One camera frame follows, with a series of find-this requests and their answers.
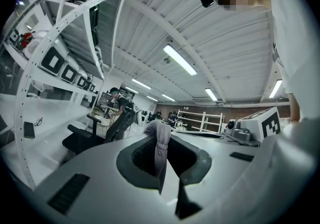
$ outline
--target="white storage rack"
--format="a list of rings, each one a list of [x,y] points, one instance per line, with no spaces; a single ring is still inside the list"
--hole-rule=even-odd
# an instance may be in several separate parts
[[[56,76],[48,74],[37,65],[42,56],[50,49],[55,38],[78,17],[83,17],[86,30],[85,34],[86,37],[88,37],[89,48],[91,48],[91,52],[89,51],[88,55],[93,60],[92,62],[95,63],[95,65],[92,65],[91,62],[91,70],[86,71],[93,73],[94,69],[95,73],[99,75],[99,78],[104,79],[99,62],[96,60],[97,56],[92,47],[92,35],[90,24],[88,24],[88,16],[90,8],[106,0],[87,0],[81,5],[74,6],[68,13],[64,13],[64,16],[62,16],[62,11],[65,0],[60,0],[56,23],[52,24],[52,28],[36,47],[29,60],[21,56],[15,48],[10,45],[9,37],[14,29],[20,24],[28,12],[35,6],[40,5],[43,1],[45,0],[36,0],[24,10],[8,33],[4,35],[4,40],[0,45],[1,48],[6,48],[14,61],[23,70],[17,94],[0,94],[1,116],[7,125],[7,128],[0,131],[0,134],[8,130],[14,132],[14,141],[1,148],[1,155],[10,170],[32,190],[59,166],[65,153],[63,150],[61,151],[61,149],[63,149],[61,141],[71,134],[71,132],[67,130],[67,126],[73,124],[82,129],[86,128],[86,125],[76,121],[92,111],[80,105],[84,95],[97,96],[91,91],[78,88],[75,84],[67,83]],[[121,0],[119,3],[114,30],[117,28],[123,3],[124,0]],[[86,63],[81,64],[84,69],[86,69]],[[71,99],[51,100],[27,97],[32,81],[71,91]],[[42,124],[34,129],[35,139],[24,138],[24,122],[34,123],[35,118],[38,117],[43,117],[43,120]]]
[[[193,116],[198,116],[198,117],[202,117],[201,121],[200,120],[196,120],[196,119],[190,119],[190,118],[185,118],[185,117],[181,117],[179,116],[179,114],[186,114],[186,115],[193,115]],[[209,132],[209,133],[220,133],[221,132],[221,126],[222,123],[224,121],[224,116],[221,113],[220,115],[216,115],[216,114],[207,114],[206,112],[203,113],[192,113],[192,112],[186,112],[186,111],[178,111],[178,119],[182,119],[182,120],[187,120],[187,121],[193,121],[193,122],[197,122],[197,123],[201,123],[200,128],[192,126],[191,128],[199,130],[200,132],[204,131],[204,132]],[[217,118],[220,119],[219,123],[217,122],[209,122],[209,118]],[[218,132],[215,131],[211,131],[207,129],[207,125],[214,125],[214,126],[219,126],[218,128]]]

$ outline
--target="ceiling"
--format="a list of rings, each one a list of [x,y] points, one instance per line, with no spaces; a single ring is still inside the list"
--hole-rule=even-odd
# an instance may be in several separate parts
[[[200,0],[125,0],[112,73],[123,76],[124,85],[162,103],[170,102],[162,94],[180,104],[196,98],[211,101],[206,88],[226,104],[259,103],[268,99],[269,88],[279,78],[271,76],[271,31],[270,14],[262,7],[234,12],[215,4],[204,8]],[[165,61],[167,44],[196,75],[173,59]]]

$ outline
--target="white shirt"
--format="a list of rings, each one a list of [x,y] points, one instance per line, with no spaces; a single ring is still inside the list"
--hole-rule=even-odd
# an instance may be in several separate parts
[[[320,117],[318,22],[306,0],[271,0],[271,8],[286,92],[293,93],[305,117]]]

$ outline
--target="black vent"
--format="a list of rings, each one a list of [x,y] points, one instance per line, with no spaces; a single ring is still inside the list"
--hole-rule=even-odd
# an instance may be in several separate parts
[[[50,199],[48,205],[65,215],[90,178],[84,174],[75,174]]]

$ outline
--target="black cap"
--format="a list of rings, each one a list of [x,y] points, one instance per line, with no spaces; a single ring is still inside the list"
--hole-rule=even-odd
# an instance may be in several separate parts
[[[119,92],[119,89],[117,89],[116,87],[111,88],[110,90],[110,94],[114,93],[114,92]]]

